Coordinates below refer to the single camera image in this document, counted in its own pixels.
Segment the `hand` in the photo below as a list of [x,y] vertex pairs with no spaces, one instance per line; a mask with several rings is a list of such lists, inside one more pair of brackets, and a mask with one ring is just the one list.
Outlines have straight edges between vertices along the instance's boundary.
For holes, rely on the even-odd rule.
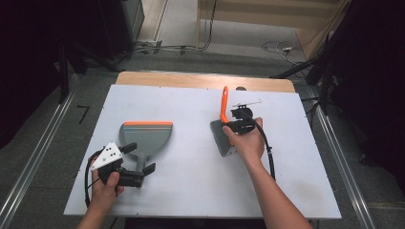
[[[98,179],[98,170],[92,171],[92,181]],[[116,197],[118,197],[123,191],[123,186],[118,186],[119,173],[113,172],[108,177],[107,183],[104,184],[101,180],[98,180],[92,186],[92,200],[90,202],[89,209],[98,211],[101,215],[107,215]]]
[[[260,117],[255,120],[263,127],[263,120]],[[265,141],[257,128],[244,135],[236,135],[227,126],[223,126],[223,130],[235,144],[238,154],[245,163],[262,163],[261,158],[265,150]]]

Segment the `table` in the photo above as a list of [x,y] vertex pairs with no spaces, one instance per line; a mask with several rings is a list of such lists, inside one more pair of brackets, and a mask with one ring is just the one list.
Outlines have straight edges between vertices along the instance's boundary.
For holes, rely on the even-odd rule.
[[[209,120],[218,119],[224,85],[231,90],[228,104],[241,99],[263,100],[251,109],[264,117],[264,130],[274,152],[277,182],[304,216],[308,219],[341,218],[305,111],[291,82],[182,73],[119,75],[106,98],[64,214],[83,215],[86,211],[82,191],[86,158],[102,144],[118,140],[123,120],[152,117],[174,122],[171,138],[162,152],[147,162],[156,162],[157,171],[145,178],[141,189],[127,188],[117,199],[112,215],[260,218],[260,207],[243,161],[237,155],[221,157],[210,133]],[[265,90],[266,85],[277,93],[259,91]],[[250,91],[234,91],[235,86]],[[288,139],[300,140],[291,144]],[[268,169],[268,158],[264,156],[262,161]],[[134,166],[131,155],[124,157],[124,167]]]
[[[200,45],[200,20],[211,19],[214,2],[198,2],[196,47]],[[340,24],[349,3],[350,0],[218,0],[214,20],[295,28],[306,58],[311,59],[328,33]]]

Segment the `person's right hand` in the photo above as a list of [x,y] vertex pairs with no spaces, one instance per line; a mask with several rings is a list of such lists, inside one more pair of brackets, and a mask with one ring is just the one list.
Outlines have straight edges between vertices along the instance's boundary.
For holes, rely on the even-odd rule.
[[[260,117],[255,120],[263,127],[263,120]],[[238,154],[245,163],[262,163],[261,158],[265,150],[265,141],[257,128],[244,135],[236,135],[227,126],[223,126],[223,130],[230,141],[235,144]]]

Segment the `brush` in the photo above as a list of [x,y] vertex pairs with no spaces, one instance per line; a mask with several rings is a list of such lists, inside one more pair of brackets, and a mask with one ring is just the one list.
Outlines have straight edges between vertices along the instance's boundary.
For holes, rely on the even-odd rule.
[[226,104],[228,98],[228,88],[225,86],[223,90],[223,97],[221,100],[221,112],[220,119],[212,121],[210,123],[212,134],[214,135],[215,143],[217,143],[218,149],[220,150],[221,156],[230,156],[236,153],[236,148],[232,142],[230,142],[229,137],[225,134],[223,126],[229,123],[226,117]]

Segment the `gray floor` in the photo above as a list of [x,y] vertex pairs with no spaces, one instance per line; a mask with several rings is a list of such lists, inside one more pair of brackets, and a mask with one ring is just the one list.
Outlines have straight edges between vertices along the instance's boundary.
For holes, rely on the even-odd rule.
[[[179,0],[169,1],[168,7],[179,6],[173,5],[176,2]],[[177,38],[173,35],[171,31],[174,29],[170,29],[170,27],[177,24],[170,23],[169,19],[172,17],[171,20],[176,20],[174,16],[175,13],[166,13],[160,39],[167,45],[184,45],[188,41],[192,42],[195,34],[193,31],[184,30],[190,33],[188,38],[185,38],[186,36],[183,34],[177,34]],[[239,41],[235,40],[234,43],[226,43],[224,38],[214,36],[217,38],[213,39],[213,45],[207,52],[187,52],[185,55],[170,51],[161,51],[158,54],[136,53],[126,58],[119,64],[119,67],[126,71],[225,73],[250,77],[267,77],[288,70],[291,67],[290,63],[274,50],[273,52],[263,51],[260,43],[267,40],[295,39],[294,34],[288,29],[280,29],[280,33],[273,32],[272,34],[266,33],[267,29],[272,29],[262,29],[263,32],[256,34],[264,36],[262,38],[259,35],[255,36],[256,38],[253,39],[255,42],[248,43],[247,47],[243,47],[243,45],[244,40],[249,40],[249,37]],[[237,31],[243,30],[251,30],[251,28],[246,29],[243,25],[237,28]],[[188,39],[188,41],[183,40],[185,43],[181,43],[182,39]],[[295,61],[302,61],[302,53],[298,52],[292,58]],[[309,91],[302,76],[299,73],[289,79],[294,82],[296,92],[305,98],[309,97]],[[78,224],[80,218],[64,217],[63,210],[74,184],[75,174],[96,126],[104,99],[110,85],[115,83],[116,79],[117,73],[110,73],[102,67],[92,68],[86,75],[80,76],[72,103],[11,221],[10,228],[75,228]],[[2,174],[0,200],[2,205],[47,127],[56,109],[58,99],[59,90],[57,89],[26,121],[14,140],[0,150],[0,172]],[[77,105],[91,107],[81,124],[78,122],[84,111],[77,108]],[[308,110],[312,104],[303,102],[303,106]],[[356,145],[351,126],[348,120],[333,107],[330,108],[330,121],[364,199],[370,205],[376,227],[403,228],[405,226],[405,197],[396,186],[394,177],[382,168],[359,163],[361,152]],[[322,220],[320,228],[360,228],[348,192],[330,152],[330,145],[316,117],[313,122],[313,134],[342,213],[342,219]],[[111,220],[108,219],[104,223],[105,228],[108,228]],[[115,228],[122,228],[123,222],[124,220],[120,219]]]

